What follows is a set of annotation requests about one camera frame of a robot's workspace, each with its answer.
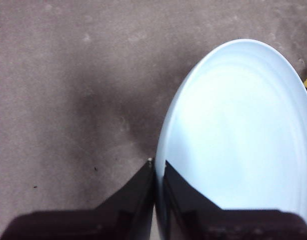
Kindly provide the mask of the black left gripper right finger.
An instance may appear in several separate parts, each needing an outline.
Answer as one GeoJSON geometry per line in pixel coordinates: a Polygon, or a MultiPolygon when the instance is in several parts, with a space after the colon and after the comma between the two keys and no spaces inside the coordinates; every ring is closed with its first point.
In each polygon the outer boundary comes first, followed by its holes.
{"type": "Polygon", "coordinates": [[[163,191],[169,240],[307,240],[307,224],[280,210],[224,210],[194,189],[169,163],[163,191]]]}

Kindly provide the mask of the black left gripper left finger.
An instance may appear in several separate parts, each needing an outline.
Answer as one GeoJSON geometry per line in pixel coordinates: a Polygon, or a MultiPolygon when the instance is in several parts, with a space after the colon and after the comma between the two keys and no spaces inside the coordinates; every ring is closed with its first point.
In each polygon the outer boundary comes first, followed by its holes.
{"type": "Polygon", "coordinates": [[[2,240],[147,240],[154,208],[154,164],[145,163],[94,209],[36,211],[16,217],[2,240]]]}

